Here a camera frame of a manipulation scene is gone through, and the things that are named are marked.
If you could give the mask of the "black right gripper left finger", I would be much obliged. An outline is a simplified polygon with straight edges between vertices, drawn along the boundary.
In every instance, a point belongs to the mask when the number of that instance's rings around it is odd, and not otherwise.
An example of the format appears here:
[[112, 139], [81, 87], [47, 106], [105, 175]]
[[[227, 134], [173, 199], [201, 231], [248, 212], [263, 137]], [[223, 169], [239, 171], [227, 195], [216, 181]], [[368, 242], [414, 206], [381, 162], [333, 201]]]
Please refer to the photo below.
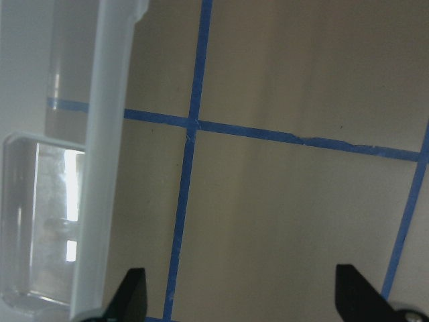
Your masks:
[[127, 271], [101, 321], [144, 322], [147, 315], [147, 287], [144, 268]]

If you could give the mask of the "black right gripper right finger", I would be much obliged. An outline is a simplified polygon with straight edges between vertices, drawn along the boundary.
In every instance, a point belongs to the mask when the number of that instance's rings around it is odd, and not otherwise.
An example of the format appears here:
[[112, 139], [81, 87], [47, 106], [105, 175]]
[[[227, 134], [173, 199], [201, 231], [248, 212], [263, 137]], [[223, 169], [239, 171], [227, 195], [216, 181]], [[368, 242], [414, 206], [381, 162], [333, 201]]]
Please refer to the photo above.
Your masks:
[[343, 321], [399, 321], [396, 311], [352, 264], [337, 264], [335, 308]]

